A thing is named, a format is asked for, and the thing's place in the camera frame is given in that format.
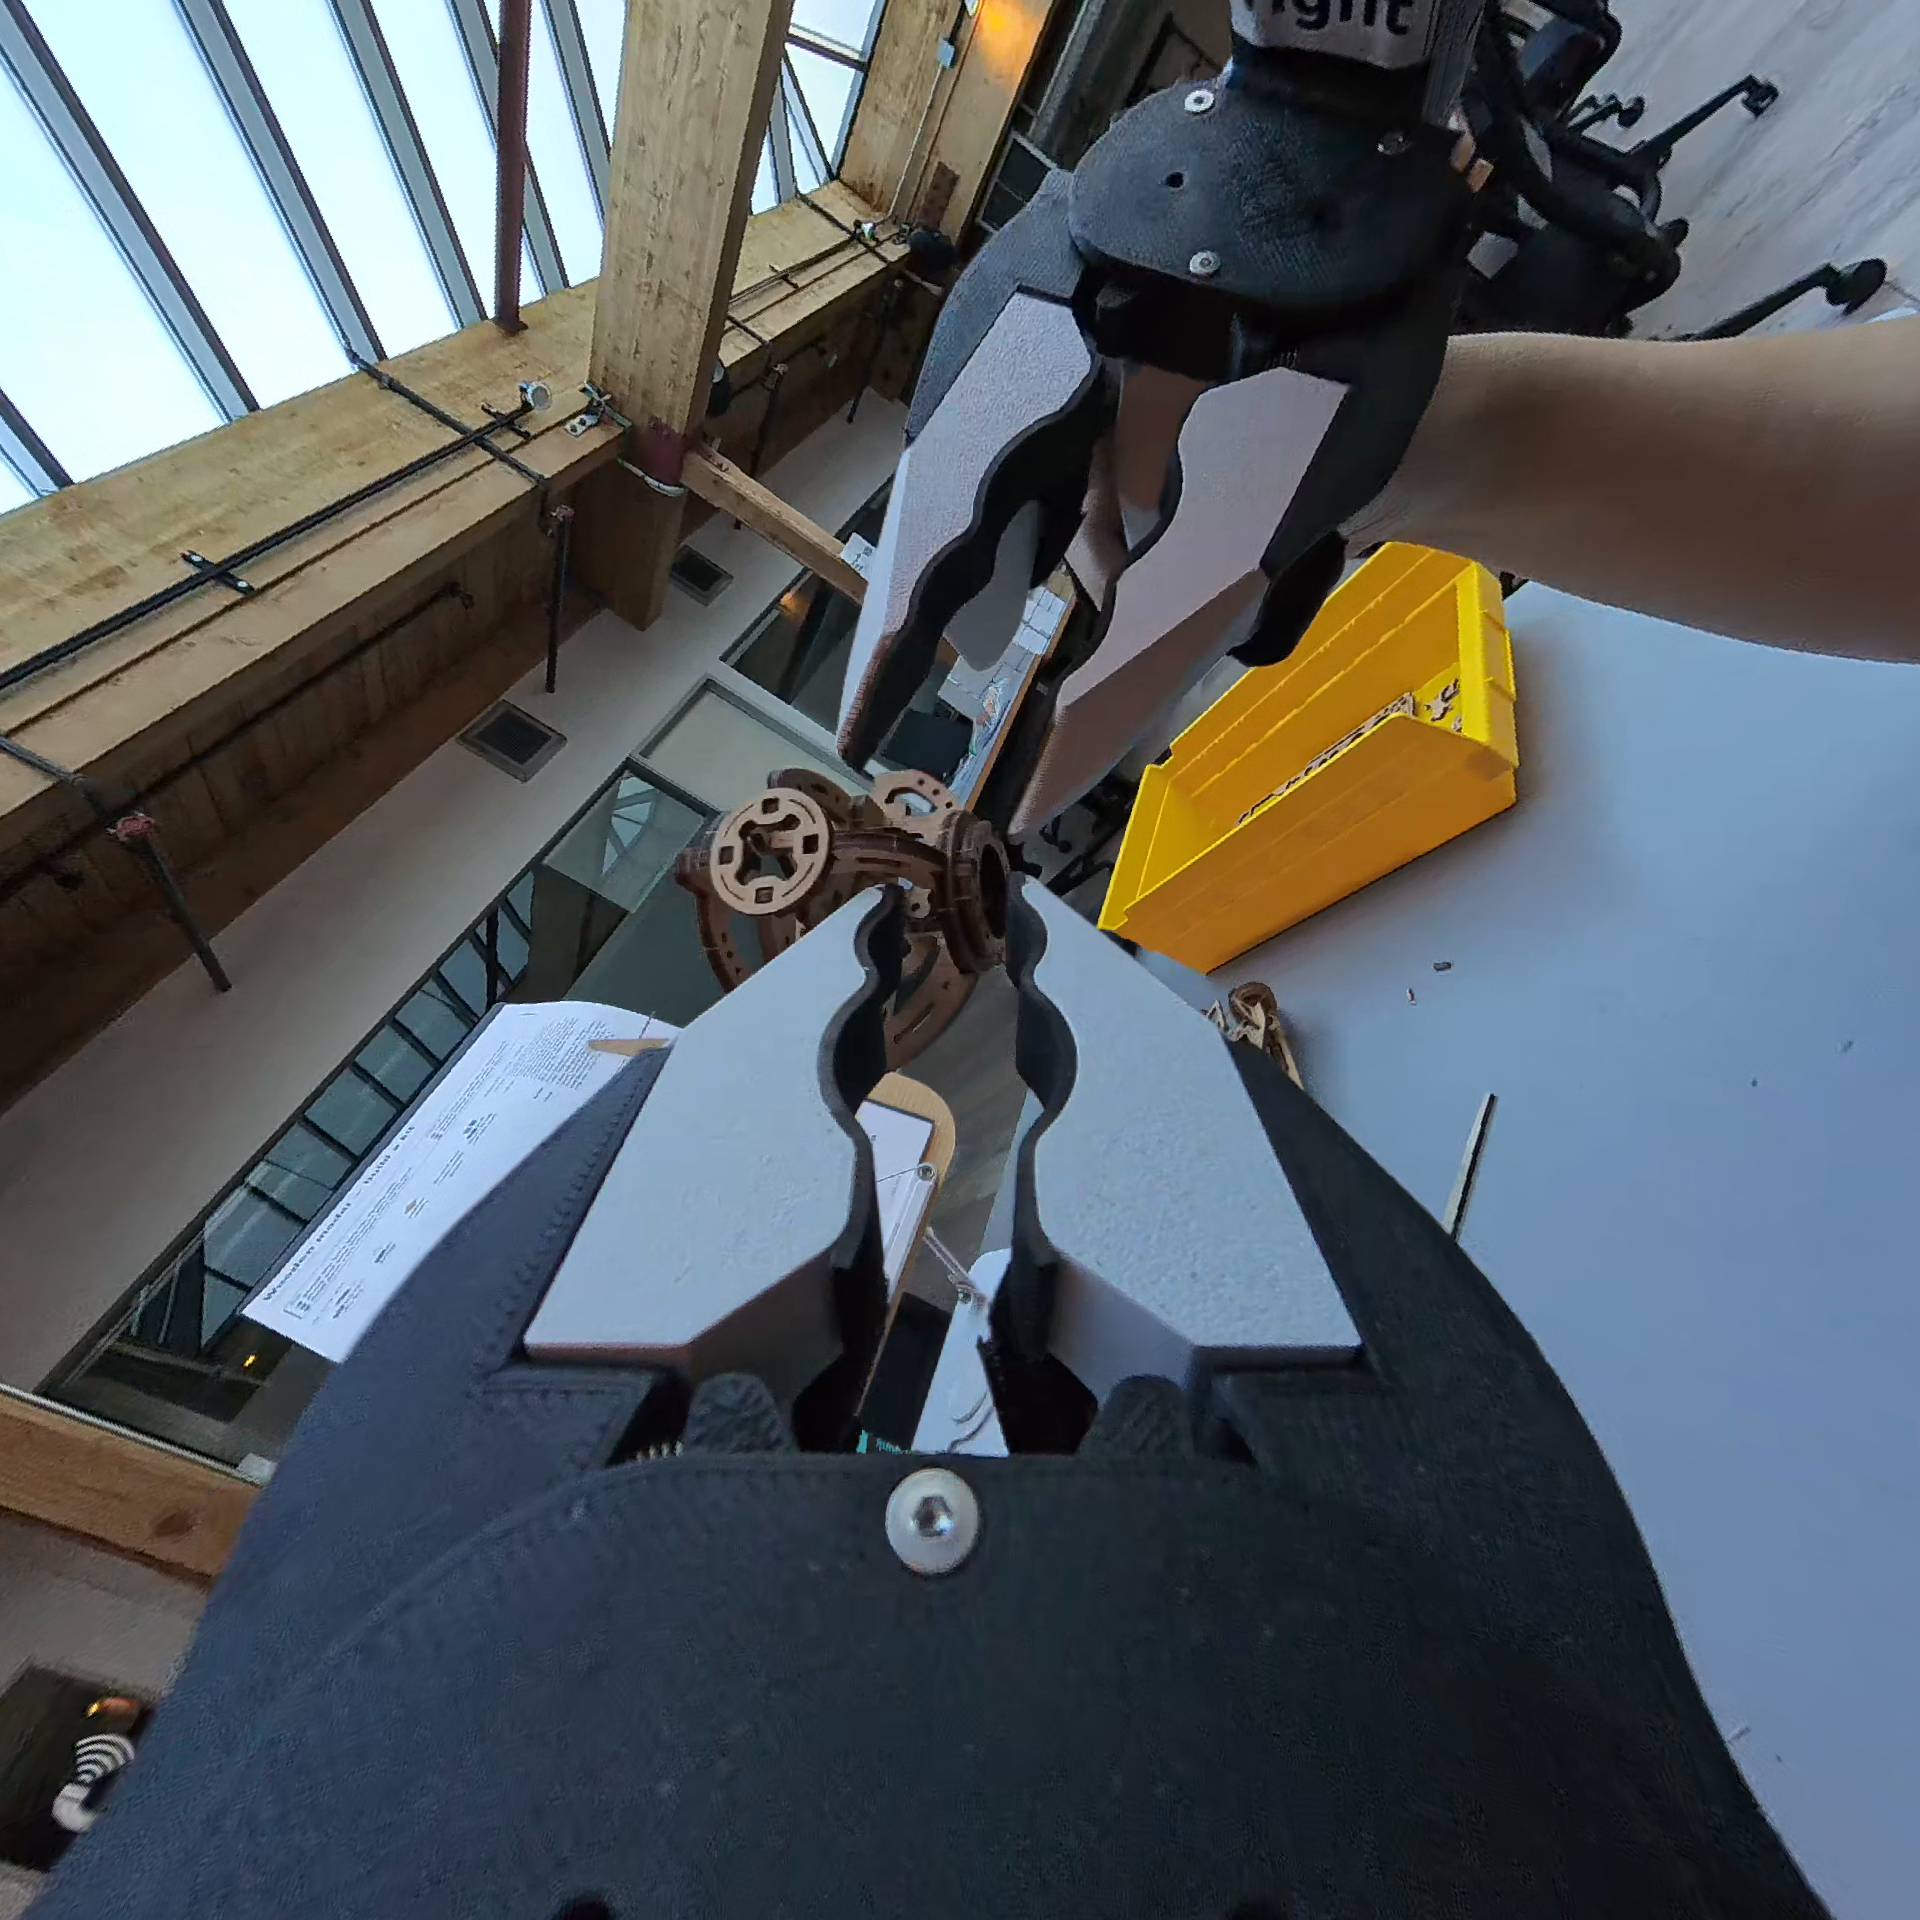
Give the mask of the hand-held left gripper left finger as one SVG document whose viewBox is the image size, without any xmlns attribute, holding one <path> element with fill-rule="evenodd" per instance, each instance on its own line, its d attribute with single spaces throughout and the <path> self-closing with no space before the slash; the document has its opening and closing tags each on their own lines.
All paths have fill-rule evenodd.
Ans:
<svg viewBox="0 0 1920 1920">
<path fill-rule="evenodd" d="M 524 1347 L 854 1410 L 885 1330 L 874 1145 L 904 890 L 875 885 L 662 1055 Z"/>
</svg>

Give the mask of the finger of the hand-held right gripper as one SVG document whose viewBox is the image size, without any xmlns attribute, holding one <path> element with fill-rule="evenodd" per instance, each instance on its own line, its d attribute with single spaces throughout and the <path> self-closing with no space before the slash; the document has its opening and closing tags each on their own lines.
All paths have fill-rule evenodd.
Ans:
<svg viewBox="0 0 1920 1920">
<path fill-rule="evenodd" d="M 912 415 L 837 711 L 847 765 L 874 761 L 944 644 L 974 669 L 1013 648 L 1087 521 L 1094 568 L 1118 564 L 1118 384 L 1094 317 L 1096 293 L 1010 293 Z"/>
<path fill-rule="evenodd" d="M 1096 594 L 1096 641 L 1058 689 L 1014 834 L 1080 800 L 1250 637 L 1263 551 L 1344 397 L 1288 368 L 1220 387 L 1124 368 L 1067 554 Z"/>
</svg>

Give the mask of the black office chair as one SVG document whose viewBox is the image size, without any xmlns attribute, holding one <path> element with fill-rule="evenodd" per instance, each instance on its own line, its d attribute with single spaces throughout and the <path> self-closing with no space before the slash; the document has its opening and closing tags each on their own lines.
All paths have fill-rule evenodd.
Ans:
<svg viewBox="0 0 1920 1920">
<path fill-rule="evenodd" d="M 1590 93 L 1619 50 L 1602 3 L 1485 5 L 1463 109 L 1494 164 L 1470 252 L 1459 331 L 1555 331 L 1626 338 L 1631 317 L 1683 273 L 1688 221 L 1662 216 L 1664 167 L 1716 113 L 1759 119 L 1781 100 L 1747 76 L 1629 148 L 1595 130 L 1629 130 L 1642 96 Z"/>
</svg>

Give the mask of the yellow plastic bin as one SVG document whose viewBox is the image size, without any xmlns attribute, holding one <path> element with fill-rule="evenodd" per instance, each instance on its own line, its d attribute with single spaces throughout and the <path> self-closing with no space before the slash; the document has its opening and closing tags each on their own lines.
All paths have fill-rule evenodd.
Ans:
<svg viewBox="0 0 1920 1920">
<path fill-rule="evenodd" d="M 1438 725 L 1396 717 L 1236 819 L 1403 690 L 1461 677 Z M 1100 927 L 1212 973 L 1518 800 L 1518 683 L 1499 579 L 1384 545 L 1280 664 L 1247 669 L 1149 764 Z"/>
</svg>

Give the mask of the large wooden model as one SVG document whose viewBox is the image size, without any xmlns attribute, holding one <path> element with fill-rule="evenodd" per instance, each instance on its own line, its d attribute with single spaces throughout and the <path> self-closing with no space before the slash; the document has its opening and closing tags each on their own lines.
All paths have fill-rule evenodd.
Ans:
<svg viewBox="0 0 1920 1920">
<path fill-rule="evenodd" d="M 1282 1019 L 1277 997 L 1262 980 L 1240 980 L 1230 987 L 1223 1000 L 1213 1000 L 1207 1008 L 1207 1019 L 1219 1028 L 1227 1043 L 1245 1045 L 1266 1056 L 1285 1076 L 1306 1088 L 1306 1076 L 1298 1066 L 1287 1023 Z"/>
</svg>

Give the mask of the thin wooden stick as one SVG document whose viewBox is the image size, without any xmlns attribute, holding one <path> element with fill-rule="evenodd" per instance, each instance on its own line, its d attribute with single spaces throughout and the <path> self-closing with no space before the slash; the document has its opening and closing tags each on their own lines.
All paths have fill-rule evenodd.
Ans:
<svg viewBox="0 0 1920 1920">
<path fill-rule="evenodd" d="M 1487 1145 L 1493 1123 L 1498 1116 L 1498 1092 L 1485 1092 L 1477 1107 L 1472 1117 L 1472 1127 L 1461 1152 L 1461 1161 L 1455 1167 L 1455 1177 L 1452 1183 L 1447 1204 L 1442 1212 L 1445 1233 L 1452 1241 L 1461 1241 L 1466 1229 L 1467 1212 L 1472 1208 L 1472 1197 L 1477 1192 L 1477 1183 L 1482 1176 L 1484 1149 Z"/>
</svg>

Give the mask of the small wooden model assembly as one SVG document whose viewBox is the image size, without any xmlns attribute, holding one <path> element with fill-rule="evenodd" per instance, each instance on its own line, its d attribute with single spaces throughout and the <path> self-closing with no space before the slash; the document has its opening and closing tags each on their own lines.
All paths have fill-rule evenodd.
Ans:
<svg viewBox="0 0 1920 1920">
<path fill-rule="evenodd" d="M 902 890 L 902 965 L 887 1066 L 916 1060 L 1005 959 L 1014 868 L 998 833 L 923 771 L 850 791 L 787 768 L 676 857 L 720 993 L 779 959 L 860 891 Z"/>
</svg>

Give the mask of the wooden parts frame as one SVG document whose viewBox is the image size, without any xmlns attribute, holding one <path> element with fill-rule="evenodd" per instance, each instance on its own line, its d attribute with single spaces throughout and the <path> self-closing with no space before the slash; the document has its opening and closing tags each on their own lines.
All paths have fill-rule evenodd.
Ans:
<svg viewBox="0 0 1920 1920">
<path fill-rule="evenodd" d="M 1256 815 L 1276 808 L 1280 800 L 1285 800 L 1285 796 L 1288 796 L 1293 788 L 1306 785 L 1310 777 L 1318 775 L 1324 768 L 1327 768 L 1332 761 L 1336 761 L 1341 755 L 1347 755 L 1348 749 L 1360 745 L 1366 737 L 1372 737 L 1374 731 L 1378 731 L 1388 723 L 1392 723 L 1396 717 L 1420 717 L 1420 720 L 1431 723 L 1431 725 L 1438 725 L 1438 723 L 1447 720 L 1452 716 L 1455 701 L 1459 701 L 1459 695 L 1461 695 L 1461 677 L 1453 677 L 1453 679 L 1445 681 L 1431 697 L 1421 695 L 1413 689 L 1403 690 L 1396 700 L 1392 700 L 1389 705 L 1384 705 L 1383 709 L 1372 713 L 1366 720 L 1363 720 L 1354 731 L 1340 737 L 1336 740 L 1325 745 L 1318 755 L 1308 759 L 1308 764 L 1298 772 L 1288 775 L 1277 786 L 1272 786 L 1263 797 L 1260 797 L 1260 803 L 1250 805 L 1236 819 L 1236 826 L 1245 826 Z"/>
</svg>

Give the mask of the wooden post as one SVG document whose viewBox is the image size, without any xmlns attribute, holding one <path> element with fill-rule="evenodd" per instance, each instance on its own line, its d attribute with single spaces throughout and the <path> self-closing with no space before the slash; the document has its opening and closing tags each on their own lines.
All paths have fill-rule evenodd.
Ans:
<svg viewBox="0 0 1920 1920">
<path fill-rule="evenodd" d="M 702 504 L 738 521 L 743 528 L 787 554 L 816 575 L 854 607 L 867 600 L 869 584 L 847 561 L 843 541 L 829 536 L 798 507 L 781 500 L 763 482 L 747 475 L 715 448 L 685 443 L 682 484 Z"/>
</svg>

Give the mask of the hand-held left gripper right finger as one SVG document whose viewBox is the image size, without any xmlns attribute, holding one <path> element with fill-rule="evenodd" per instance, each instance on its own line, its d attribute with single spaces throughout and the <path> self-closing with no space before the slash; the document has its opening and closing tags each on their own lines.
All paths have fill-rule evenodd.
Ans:
<svg viewBox="0 0 1920 1920">
<path fill-rule="evenodd" d="M 1000 1363 L 1093 1401 L 1135 1376 L 1341 1364 L 1360 1333 L 1266 1136 L 1239 1050 L 1047 888 L 1008 903 L 1014 1149 Z"/>
</svg>

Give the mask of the person's right forearm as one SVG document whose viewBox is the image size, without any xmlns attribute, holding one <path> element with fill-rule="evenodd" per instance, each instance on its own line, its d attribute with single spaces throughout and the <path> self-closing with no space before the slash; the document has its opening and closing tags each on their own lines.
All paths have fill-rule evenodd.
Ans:
<svg viewBox="0 0 1920 1920">
<path fill-rule="evenodd" d="M 1918 317 L 1715 344 L 1453 338 L 1341 527 L 1773 650 L 1918 661 Z"/>
</svg>

